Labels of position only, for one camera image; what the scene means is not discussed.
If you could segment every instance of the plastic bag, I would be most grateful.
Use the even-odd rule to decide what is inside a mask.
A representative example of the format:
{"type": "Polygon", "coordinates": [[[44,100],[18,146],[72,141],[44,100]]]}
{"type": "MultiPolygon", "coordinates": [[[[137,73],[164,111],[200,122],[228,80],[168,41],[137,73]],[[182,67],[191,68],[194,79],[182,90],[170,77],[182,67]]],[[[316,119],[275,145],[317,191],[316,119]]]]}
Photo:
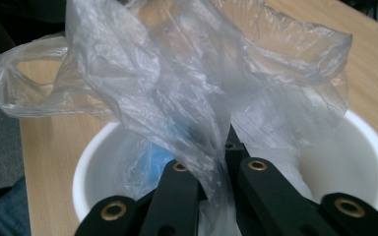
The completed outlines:
{"type": "Polygon", "coordinates": [[[295,160],[347,110],[351,36],[261,0],[72,0],[66,16],[68,44],[41,40],[32,44],[47,50],[30,44],[21,47],[27,53],[0,56],[0,107],[15,116],[113,114],[199,179],[209,198],[201,205],[205,235],[236,235],[223,159],[230,123],[261,157],[295,160]],[[10,82],[24,54],[54,51],[63,63],[52,87],[10,82]]]}

